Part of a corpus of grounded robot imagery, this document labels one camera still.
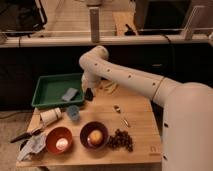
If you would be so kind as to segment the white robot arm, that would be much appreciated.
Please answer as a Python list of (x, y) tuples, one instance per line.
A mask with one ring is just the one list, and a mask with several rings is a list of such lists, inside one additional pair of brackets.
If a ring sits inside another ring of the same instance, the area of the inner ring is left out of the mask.
[(213, 171), (213, 88), (116, 65), (108, 57), (103, 46), (80, 57), (82, 84), (95, 88), (105, 78), (163, 108), (162, 171)]

